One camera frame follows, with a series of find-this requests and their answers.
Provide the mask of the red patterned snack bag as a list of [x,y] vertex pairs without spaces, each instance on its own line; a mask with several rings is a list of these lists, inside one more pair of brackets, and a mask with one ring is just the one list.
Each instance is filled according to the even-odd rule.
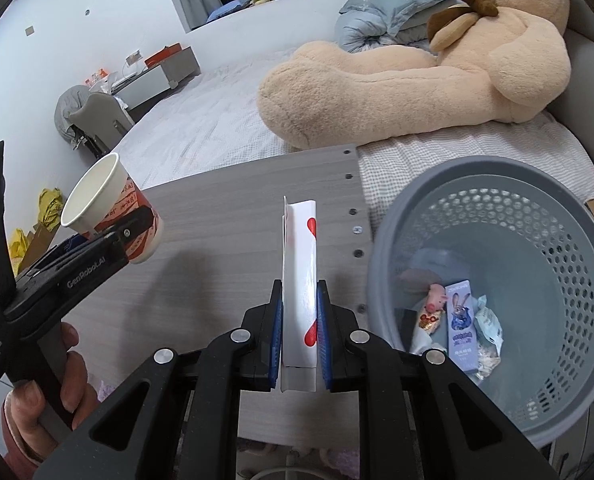
[[419,311],[419,316],[417,317],[417,327],[419,327],[420,330],[424,330],[428,335],[433,335],[441,325],[442,318],[442,310],[428,312],[426,309],[422,309]]

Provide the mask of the grey chair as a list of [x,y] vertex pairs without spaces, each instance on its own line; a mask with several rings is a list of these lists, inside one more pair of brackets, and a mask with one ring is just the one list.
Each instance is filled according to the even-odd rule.
[[110,153],[134,126],[121,102],[85,84],[66,90],[54,112],[57,132],[76,150],[84,145],[96,157]]

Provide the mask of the large beige teddy bear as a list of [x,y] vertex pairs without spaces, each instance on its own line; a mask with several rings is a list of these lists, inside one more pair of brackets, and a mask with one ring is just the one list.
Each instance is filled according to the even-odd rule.
[[304,44],[261,82],[263,123],[306,150],[528,122],[570,82],[570,0],[459,1],[429,19],[427,49]]

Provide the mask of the yellow bag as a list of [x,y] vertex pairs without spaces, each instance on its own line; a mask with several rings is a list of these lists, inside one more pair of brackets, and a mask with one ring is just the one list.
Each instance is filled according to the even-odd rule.
[[19,275],[36,263],[50,247],[50,243],[60,227],[60,216],[65,198],[59,188],[44,188],[38,199],[38,221],[34,227],[24,232],[16,229],[8,243],[12,272]]

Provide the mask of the grey upholstered headboard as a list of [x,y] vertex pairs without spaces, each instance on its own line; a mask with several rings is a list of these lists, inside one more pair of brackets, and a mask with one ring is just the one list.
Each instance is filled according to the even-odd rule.
[[550,108],[594,139],[594,46],[567,28],[570,0],[460,0],[433,18],[431,130],[527,122]]

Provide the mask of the pink pig toy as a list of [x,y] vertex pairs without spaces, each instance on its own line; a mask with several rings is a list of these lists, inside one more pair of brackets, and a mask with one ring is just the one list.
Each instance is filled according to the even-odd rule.
[[439,314],[446,308],[446,289],[440,284],[431,284],[425,299],[424,311],[429,315]]

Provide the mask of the red white paper cup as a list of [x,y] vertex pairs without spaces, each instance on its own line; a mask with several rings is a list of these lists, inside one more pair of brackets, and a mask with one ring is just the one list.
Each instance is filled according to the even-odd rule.
[[117,153],[99,159],[76,184],[60,216],[60,224],[91,237],[145,206],[153,214],[152,225],[128,244],[131,263],[146,261],[163,237],[163,219],[130,177]]

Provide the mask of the white paper ball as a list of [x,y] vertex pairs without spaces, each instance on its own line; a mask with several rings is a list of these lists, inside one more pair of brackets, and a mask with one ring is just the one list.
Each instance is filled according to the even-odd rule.
[[478,366],[476,376],[485,379],[491,375],[495,368],[501,363],[495,346],[478,346]]

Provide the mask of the grey perforated trash basket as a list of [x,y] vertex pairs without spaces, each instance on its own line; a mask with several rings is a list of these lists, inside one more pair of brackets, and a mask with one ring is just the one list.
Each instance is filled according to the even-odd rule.
[[533,445],[569,430],[594,400],[594,219],[544,172],[500,157],[416,177],[379,226],[367,274],[370,329],[407,345],[405,311],[427,286],[468,282],[502,328],[480,388]]

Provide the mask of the rolled grey blue duvet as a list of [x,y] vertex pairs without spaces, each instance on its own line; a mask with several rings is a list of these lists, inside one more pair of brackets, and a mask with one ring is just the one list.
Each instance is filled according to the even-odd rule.
[[357,53],[379,47],[401,44],[407,47],[428,46],[426,23],[433,14],[431,9],[416,13],[398,32],[387,30],[384,20],[367,11],[349,11],[340,14],[335,24],[335,42],[346,52]]

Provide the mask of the purple rabbit toothpaste box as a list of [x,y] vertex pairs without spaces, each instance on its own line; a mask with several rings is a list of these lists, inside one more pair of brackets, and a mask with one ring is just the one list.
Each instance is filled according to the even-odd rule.
[[465,280],[448,285],[446,295],[449,358],[462,372],[474,373],[478,366],[478,354],[471,284]]

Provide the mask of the light blue mask packet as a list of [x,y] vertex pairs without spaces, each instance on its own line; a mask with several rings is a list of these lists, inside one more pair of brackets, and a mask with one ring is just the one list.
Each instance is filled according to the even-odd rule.
[[474,327],[477,333],[478,359],[500,359],[503,330],[498,316],[487,306],[487,296],[475,300]]

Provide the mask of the white red box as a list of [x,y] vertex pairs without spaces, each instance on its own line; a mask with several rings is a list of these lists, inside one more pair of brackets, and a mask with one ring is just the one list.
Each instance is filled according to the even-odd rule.
[[281,390],[311,392],[318,366],[317,203],[284,204]]

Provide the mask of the red box on desk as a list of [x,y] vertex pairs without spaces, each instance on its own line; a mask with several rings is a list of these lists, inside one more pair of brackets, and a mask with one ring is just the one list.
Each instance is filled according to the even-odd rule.
[[175,55],[175,53],[178,53],[181,50],[181,44],[172,44],[172,46],[166,46],[155,54],[151,55],[149,58],[146,58],[144,63],[148,70],[150,70],[151,68],[163,62],[166,58],[170,58],[170,56]]

